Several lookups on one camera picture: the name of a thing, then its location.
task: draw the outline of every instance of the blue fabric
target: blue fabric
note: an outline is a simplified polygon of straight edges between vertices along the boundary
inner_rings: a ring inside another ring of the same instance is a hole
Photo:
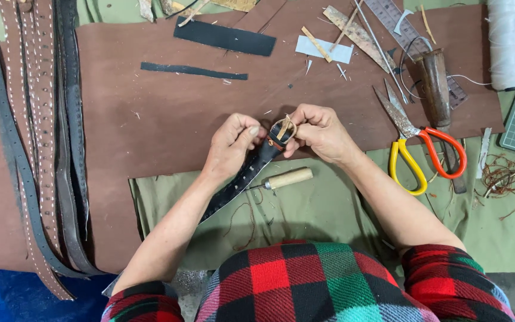
[[[99,321],[108,301],[101,291],[115,277],[62,277],[63,284],[77,299],[60,301],[35,273],[0,270],[0,322]]]

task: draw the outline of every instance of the scissors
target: scissors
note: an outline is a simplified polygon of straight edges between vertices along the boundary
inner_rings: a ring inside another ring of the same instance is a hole
[[[433,161],[433,165],[438,171],[438,174],[447,179],[454,179],[460,177],[464,170],[466,170],[466,165],[468,160],[466,158],[466,152],[460,142],[456,141],[454,137],[439,131],[437,129],[426,127],[425,129],[418,129],[413,126],[413,124],[409,121],[409,118],[406,116],[404,109],[399,101],[397,94],[393,91],[393,88],[389,84],[389,82],[385,79],[384,84],[387,87],[387,93],[389,94],[389,99],[386,99],[385,96],[375,87],[376,95],[381,101],[381,104],[384,106],[384,110],[389,114],[390,118],[393,120],[395,126],[399,131],[399,139],[396,142],[393,142],[391,147],[391,156],[389,159],[389,171],[391,174],[391,178],[395,180],[399,185],[401,184],[397,178],[397,159],[398,153],[400,151],[401,155],[404,157],[406,162],[410,165],[411,169],[417,176],[419,181],[419,188],[414,191],[407,190],[411,195],[421,195],[426,191],[428,187],[428,183],[426,181],[425,175],[422,172],[421,168],[418,166],[417,162],[411,156],[409,151],[406,149],[406,140],[410,139],[413,136],[420,136],[426,143],[426,147],[429,150],[430,158]],[[460,166],[458,170],[453,174],[448,174],[440,164],[440,160],[438,159],[438,155],[436,150],[434,149],[433,141],[430,138],[430,135],[439,137],[450,143],[458,152],[458,156],[460,156]]]

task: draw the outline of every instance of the person's left hand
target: person's left hand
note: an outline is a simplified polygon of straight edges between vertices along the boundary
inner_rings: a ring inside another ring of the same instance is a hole
[[[217,185],[234,176],[253,150],[267,136],[267,130],[247,115],[234,113],[212,136],[210,152],[202,174]]]

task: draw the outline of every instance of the plaid shirt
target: plaid shirt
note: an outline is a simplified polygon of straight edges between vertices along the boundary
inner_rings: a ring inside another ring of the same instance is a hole
[[[504,292],[461,249],[422,245],[402,259],[406,292],[376,259],[347,244],[288,244],[239,252],[212,275],[196,321],[514,321]],[[183,322],[168,284],[113,297],[103,322]]]

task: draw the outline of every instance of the transparent ruler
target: transparent ruler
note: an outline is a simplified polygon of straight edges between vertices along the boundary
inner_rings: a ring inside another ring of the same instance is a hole
[[[367,4],[375,16],[379,18],[385,28],[397,40],[398,44],[402,48],[407,49],[410,42],[420,36],[407,19],[403,19],[403,21],[401,21],[401,34],[393,32],[403,13],[398,9],[393,0],[365,0],[365,4]],[[428,51],[429,47],[426,43],[422,39],[417,39],[412,43],[407,55],[414,61],[423,53]],[[453,77],[448,77],[447,81],[448,92],[450,95],[450,107],[455,109],[468,98],[468,95]]]

